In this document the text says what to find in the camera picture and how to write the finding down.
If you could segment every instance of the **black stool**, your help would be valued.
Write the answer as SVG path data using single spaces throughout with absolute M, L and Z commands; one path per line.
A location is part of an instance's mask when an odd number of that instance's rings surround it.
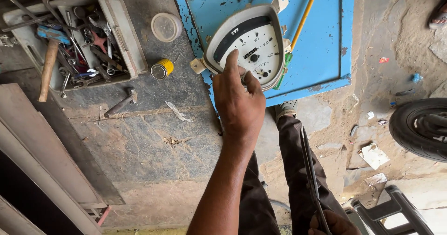
M 390 201 L 366 209 L 359 200 L 352 202 L 354 210 L 359 214 L 362 220 L 376 235 L 408 235 L 417 232 L 419 235 L 434 235 L 430 228 L 422 220 L 419 211 L 405 197 L 405 195 L 395 185 L 385 188 L 385 191 L 391 197 Z M 380 222 L 389 216 L 402 213 L 408 220 L 408 223 L 391 229 L 385 228 Z

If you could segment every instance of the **speedometer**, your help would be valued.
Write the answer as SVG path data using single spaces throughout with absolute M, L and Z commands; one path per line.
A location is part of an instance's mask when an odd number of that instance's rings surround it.
M 290 51 L 290 41 L 283 39 L 278 13 L 287 6 L 288 0 L 274 0 L 273 4 L 248 6 L 230 16 L 208 38 L 208 47 L 202 59 L 190 63 L 196 73 L 208 68 L 221 73 L 227 56 L 239 50 L 237 63 L 251 71 L 263 91 L 274 87 L 284 69 L 284 55 Z

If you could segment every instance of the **tin can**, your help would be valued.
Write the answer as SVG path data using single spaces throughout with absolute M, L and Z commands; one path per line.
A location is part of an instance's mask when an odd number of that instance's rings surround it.
M 151 74 L 158 80 L 164 80 L 174 71 L 174 64 L 168 59 L 161 59 L 151 67 Z

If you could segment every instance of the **green wire connector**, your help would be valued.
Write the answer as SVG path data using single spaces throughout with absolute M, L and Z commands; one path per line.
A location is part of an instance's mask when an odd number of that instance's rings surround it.
M 292 60 L 293 54 L 291 52 L 286 53 L 286 61 L 284 62 L 284 69 L 282 70 L 281 77 L 279 78 L 278 84 L 273 88 L 275 90 L 279 90 L 279 87 L 281 86 L 282 79 L 284 78 L 284 74 L 287 73 L 288 66 L 290 61 Z

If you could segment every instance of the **black tire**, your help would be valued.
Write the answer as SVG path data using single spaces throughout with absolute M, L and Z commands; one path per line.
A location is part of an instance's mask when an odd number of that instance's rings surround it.
M 394 140 L 413 154 L 447 163 L 447 142 L 421 135 L 414 125 L 417 115 L 435 111 L 447 112 L 447 98 L 421 99 L 405 104 L 391 116 L 389 130 Z

